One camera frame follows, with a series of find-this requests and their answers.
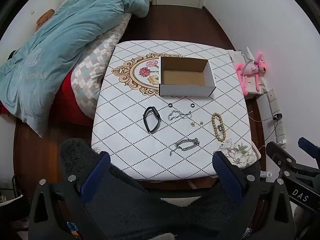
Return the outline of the white diamond pattern tablecloth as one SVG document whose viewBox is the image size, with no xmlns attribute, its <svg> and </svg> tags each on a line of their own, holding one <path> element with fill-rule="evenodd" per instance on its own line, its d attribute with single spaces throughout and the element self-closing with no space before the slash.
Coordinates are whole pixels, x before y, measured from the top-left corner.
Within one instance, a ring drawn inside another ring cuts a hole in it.
<svg viewBox="0 0 320 240">
<path fill-rule="evenodd" d="M 216 82 L 212 95 L 159 96 L 161 56 L 208 60 Z M 150 106 L 161 116 L 152 134 L 143 123 Z M 203 125 L 192 127 L 192 121 Z M 218 150 L 239 168 L 261 157 L 228 51 L 182 41 L 127 41 L 116 46 L 103 79 L 91 145 L 108 152 L 112 164 L 132 178 L 149 181 L 213 176 L 212 156 Z"/>
</svg>

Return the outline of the white wall power strip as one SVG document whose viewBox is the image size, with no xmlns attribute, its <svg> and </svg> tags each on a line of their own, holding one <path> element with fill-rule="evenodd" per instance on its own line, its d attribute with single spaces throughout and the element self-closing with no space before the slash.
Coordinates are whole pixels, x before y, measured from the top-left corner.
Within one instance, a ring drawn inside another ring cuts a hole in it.
<svg viewBox="0 0 320 240">
<path fill-rule="evenodd" d="M 274 89 L 271 89 L 267 92 L 267 99 L 271 111 L 271 116 L 267 119 L 267 124 L 271 129 L 271 132 L 265 140 L 266 142 L 273 140 L 278 146 L 285 148 L 287 139 L 283 123 L 283 114 L 278 105 Z"/>
</svg>

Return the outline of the light blue duvet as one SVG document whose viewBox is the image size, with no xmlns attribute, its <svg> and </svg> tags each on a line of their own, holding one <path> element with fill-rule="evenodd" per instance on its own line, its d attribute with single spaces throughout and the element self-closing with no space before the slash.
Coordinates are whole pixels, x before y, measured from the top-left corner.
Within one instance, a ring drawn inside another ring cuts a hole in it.
<svg viewBox="0 0 320 240">
<path fill-rule="evenodd" d="M 149 0 L 68 0 L 1 66 L 1 103 L 44 137 L 55 95 L 84 47 L 124 13 L 148 10 Z"/>
</svg>

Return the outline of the pink panther plush toy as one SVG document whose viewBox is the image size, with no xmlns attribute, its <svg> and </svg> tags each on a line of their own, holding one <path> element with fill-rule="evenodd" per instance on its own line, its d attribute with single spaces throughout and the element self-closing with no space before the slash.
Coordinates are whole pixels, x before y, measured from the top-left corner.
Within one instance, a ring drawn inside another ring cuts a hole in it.
<svg viewBox="0 0 320 240">
<path fill-rule="evenodd" d="M 241 51 L 241 55 L 247 60 L 245 63 L 239 63 L 234 66 L 238 80 L 240 82 L 240 87 L 244 96 L 248 95 L 246 89 L 248 78 L 254 76 L 255 88 L 258 92 L 260 89 L 259 85 L 259 74 L 265 74 L 267 71 L 267 66 L 263 60 L 263 53 L 261 51 L 257 52 L 257 55 L 254 59 L 250 59 L 246 54 Z"/>
</svg>

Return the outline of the white cardboard box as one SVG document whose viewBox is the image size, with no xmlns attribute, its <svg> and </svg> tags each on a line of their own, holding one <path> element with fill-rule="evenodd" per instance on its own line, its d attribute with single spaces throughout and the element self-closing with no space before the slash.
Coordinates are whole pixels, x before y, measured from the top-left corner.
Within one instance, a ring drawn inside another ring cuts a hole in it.
<svg viewBox="0 0 320 240">
<path fill-rule="evenodd" d="M 216 89 L 210 62 L 192 57 L 159 58 L 159 95 L 204 97 Z"/>
</svg>

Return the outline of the checkered grey white bedsheet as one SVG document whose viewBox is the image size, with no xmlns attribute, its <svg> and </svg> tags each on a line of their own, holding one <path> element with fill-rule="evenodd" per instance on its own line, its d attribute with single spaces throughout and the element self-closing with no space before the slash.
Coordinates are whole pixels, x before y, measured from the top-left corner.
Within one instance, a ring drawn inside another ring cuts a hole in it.
<svg viewBox="0 0 320 240">
<path fill-rule="evenodd" d="M 94 119 L 95 110 L 109 61 L 123 36 L 131 14 L 126 12 L 112 29 L 99 35 L 84 47 L 83 54 L 71 73 L 71 88 L 85 116 Z"/>
</svg>

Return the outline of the black smart band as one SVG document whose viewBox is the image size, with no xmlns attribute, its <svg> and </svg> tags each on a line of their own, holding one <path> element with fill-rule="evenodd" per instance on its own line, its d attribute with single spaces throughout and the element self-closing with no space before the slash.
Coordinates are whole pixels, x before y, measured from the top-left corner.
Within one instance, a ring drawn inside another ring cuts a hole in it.
<svg viewBox="0 0 320 240">
<path fill-rule="evenodd" d="M 150 106 L 144 111 L 143 123 L 150 134 L 155 133 L 159 129 L 161 116 L 155 106 Z"/>
</svg>

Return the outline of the red blanket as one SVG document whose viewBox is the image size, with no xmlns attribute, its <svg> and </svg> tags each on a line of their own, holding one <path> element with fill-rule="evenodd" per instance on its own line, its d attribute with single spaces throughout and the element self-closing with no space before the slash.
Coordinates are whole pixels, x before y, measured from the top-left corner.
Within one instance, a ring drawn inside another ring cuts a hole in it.
<svg viewBox="0 0 320 240">
<path fill-rule="evenodd" d="M 72 71 L 63 80 L 50 108 L 49 121 L 69 123 L 81 126 L 93 125 L 93 120 L 86 116 L 78 106 L 71 87 Z"/>
</svg>

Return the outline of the black plug adapter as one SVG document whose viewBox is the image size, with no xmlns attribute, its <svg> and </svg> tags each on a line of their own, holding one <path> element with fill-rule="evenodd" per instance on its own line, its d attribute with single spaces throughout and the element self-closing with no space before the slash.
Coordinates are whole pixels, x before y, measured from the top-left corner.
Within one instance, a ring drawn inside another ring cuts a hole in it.
<svg viewBox="0 0 320 240">
<path fill-rule="evenodd" d="M 283 118 L 283 115 L 281 113 L 277 113 L 277 114 L 272 116 L 272 119 L 276 120 L 276 121 L 279 121 L 282 118 Z"/>
</svg>

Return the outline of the brown pillow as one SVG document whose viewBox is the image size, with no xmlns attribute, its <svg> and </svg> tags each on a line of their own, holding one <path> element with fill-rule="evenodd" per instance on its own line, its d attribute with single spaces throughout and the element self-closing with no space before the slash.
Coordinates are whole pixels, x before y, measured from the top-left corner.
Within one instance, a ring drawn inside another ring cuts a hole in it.
<svg viewBox="0 0 320 240">
<path fill-rule="evenodd" d="M 36 30 L 38 30 L 43 24 L 45 24 L 55 13 L 54 9 L 49 9 L 46 11 L 37 21 Z"/>
</svg>

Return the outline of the small stud earrings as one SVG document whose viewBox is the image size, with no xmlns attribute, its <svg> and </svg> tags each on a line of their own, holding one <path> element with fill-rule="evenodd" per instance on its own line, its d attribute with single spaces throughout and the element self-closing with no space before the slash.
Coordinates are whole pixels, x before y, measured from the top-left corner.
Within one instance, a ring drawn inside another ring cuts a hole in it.
<svg viewBox="0 0 320 240">
<path fill-rule="evenodd" d="M 195 122 L 195 121 L 192 121 L 192 122 L 191 122 L 191 126 L 192 126 L 192 127 L 195 127 L 196 125 L 202 126 L 202 125 L 203 125 L 203 122 L 202 122 L 202 121 L 201 121 L 201 122 Z"/>
</svg>

